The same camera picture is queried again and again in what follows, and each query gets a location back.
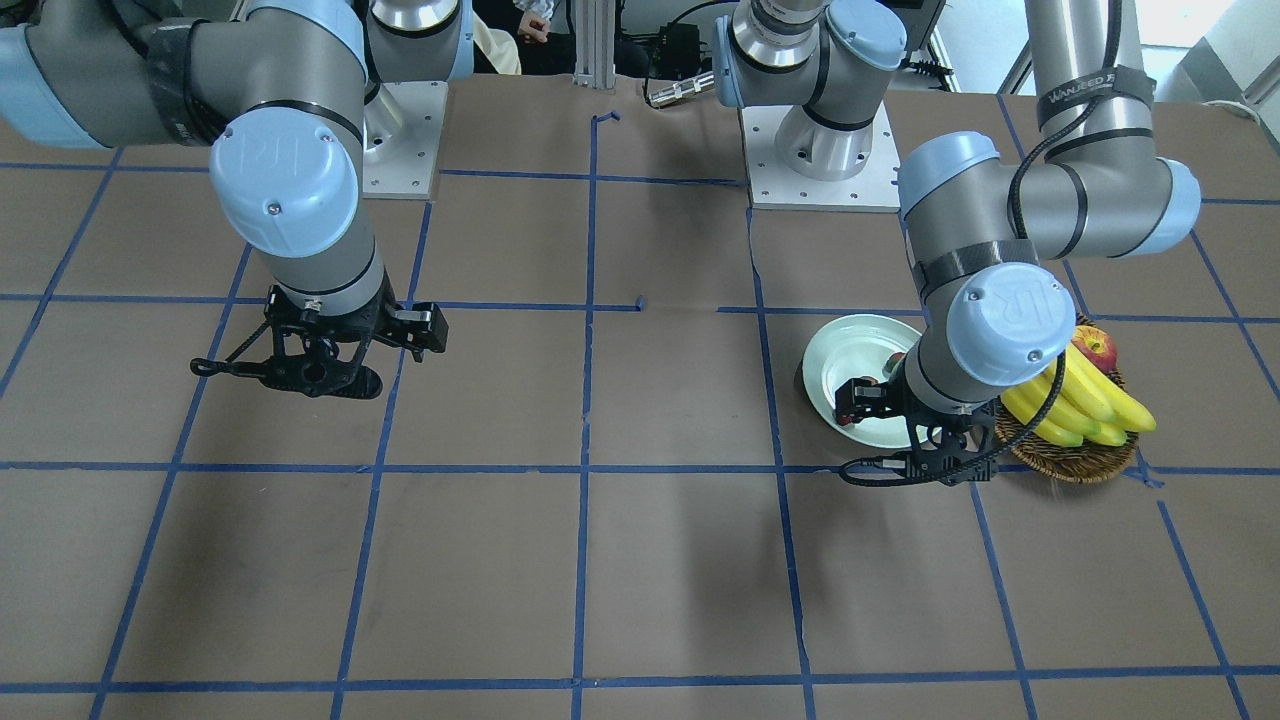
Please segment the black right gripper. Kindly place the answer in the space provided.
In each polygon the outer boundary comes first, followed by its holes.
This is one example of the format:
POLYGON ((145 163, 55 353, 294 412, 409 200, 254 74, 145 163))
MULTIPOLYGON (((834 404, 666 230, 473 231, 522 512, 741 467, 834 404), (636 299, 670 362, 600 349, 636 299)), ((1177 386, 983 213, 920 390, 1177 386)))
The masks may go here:
POLYGON ((389 281, 361 307, 352 313, 326 316, 317 300, 294 304, 279 286, 271 287, 265 318, 271 328, 273 352, 283 355, 285 340, 301 340, 303 355, 317 360, 340 361, 340 345, 355 343, 351 363, 361 363, 371 342, 410 351, 420 363, 426 352, 443 354, 448 341, 448 322, 438 304, 404 306, 396 301, 389 281))

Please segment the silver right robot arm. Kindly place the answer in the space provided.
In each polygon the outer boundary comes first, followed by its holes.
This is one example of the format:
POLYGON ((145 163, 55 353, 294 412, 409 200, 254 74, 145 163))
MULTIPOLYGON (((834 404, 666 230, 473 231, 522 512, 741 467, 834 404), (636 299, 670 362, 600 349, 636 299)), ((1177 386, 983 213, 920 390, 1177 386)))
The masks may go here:
POLYGON ((49 1, 3 31, 3 118, 55 149, 207 146, 236 232, 275 282, 283 332, 329 350, 440 352, 448 325, 397 301, 364 211, 365 111, 381 85, 474 68, 468 1, 49 1))

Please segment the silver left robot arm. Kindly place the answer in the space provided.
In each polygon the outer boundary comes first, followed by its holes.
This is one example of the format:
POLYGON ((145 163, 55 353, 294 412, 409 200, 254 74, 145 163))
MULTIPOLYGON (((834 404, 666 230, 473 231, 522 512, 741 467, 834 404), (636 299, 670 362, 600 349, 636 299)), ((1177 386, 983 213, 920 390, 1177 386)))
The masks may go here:
MULTIPOLYGON (((858 378, 831 410, 849 427, 970 416, 1052 366, 1075 307, 1041 261, 1162 252, 1199 215, 1192 170, 1161 158, 1132 1, 1029 1, 1041 142, 1021 163, 987 136, 942 135, 901 161, 896 187, 927 329, 890 378, 858 378)), ((728 108, 788 106, 790 165, 810 177, 818 145, 870 137, 905 28, 877 1, 740 1, 717 20, 713 67, 728 108)))

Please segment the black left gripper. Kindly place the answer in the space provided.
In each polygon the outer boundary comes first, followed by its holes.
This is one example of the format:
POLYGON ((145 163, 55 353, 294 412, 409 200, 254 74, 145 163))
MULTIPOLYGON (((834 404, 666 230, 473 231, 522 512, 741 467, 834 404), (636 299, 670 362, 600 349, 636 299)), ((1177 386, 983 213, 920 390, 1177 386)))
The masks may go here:
POLYGON ((943 436, 964 436, 970 432, 984 434, 991 430, 991 406, 978 407, 970 414, 941 413, 916 398, 908 386, 905 363, 887 380, 876 380, 863 375, 845 380, 835 391, 835 416, 841 413, 855 413, 861 424, 870 419, 904 421, 908 437, 924 433, 925 441, 942 439, 943 436))

